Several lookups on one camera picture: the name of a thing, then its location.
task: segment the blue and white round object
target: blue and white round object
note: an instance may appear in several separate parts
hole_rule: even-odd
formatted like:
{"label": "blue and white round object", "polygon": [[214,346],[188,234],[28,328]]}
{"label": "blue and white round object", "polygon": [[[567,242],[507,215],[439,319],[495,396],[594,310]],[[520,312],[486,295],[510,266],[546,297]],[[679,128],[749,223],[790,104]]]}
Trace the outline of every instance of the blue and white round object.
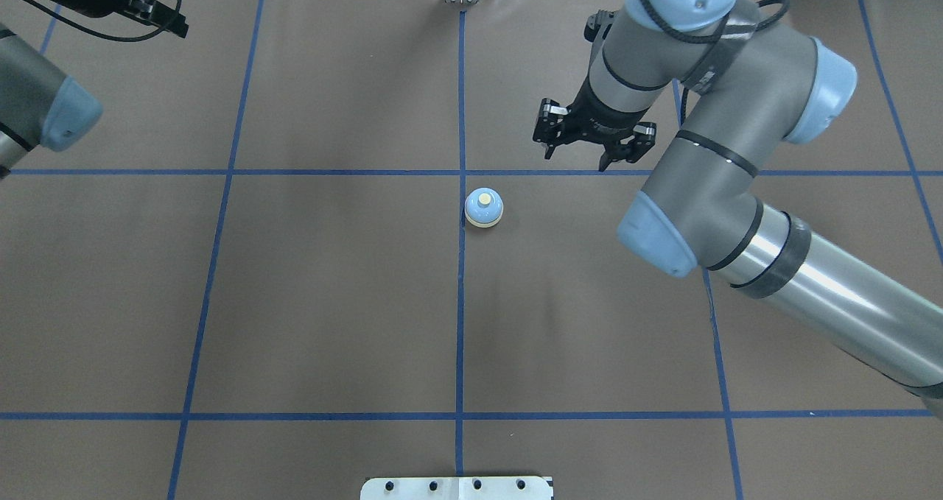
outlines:
{"label": "blue and white round object", "polygon": [[476,189],[465,200],[465,219],[479,228],[491,228],[498,224],[504,213],[505,203],[493,189]]}

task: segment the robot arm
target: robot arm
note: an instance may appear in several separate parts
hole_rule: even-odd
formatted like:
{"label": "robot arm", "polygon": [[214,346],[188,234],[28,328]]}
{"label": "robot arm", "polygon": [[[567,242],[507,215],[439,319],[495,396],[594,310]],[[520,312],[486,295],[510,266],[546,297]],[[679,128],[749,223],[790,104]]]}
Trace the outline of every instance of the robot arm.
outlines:
{"label": "robot arm", "polygon": [[[821,41],[762,20],[749,0],[626,0],[594,39],[577,97],[593,103],[579,122],[618,125],[590,141],[622,140],[673,78],[701,95],[620,223],[620,241],[669,275],[716,272],[943,419],[943,309],[749,192],[781,141],[812,141],[844,110],[855,67]],[[535,141],[549,151],[569,142],[577,102],[545,100]]]}
{"label": "robot arm", "polygon": [[[182,38],[189,29],[184,16],[156,0],[53,1],[90,17],[120,13]],[[3,24],[0,73],[0,179],[38,145],[69,148],[101,117],[102,106],[91,94]]]}

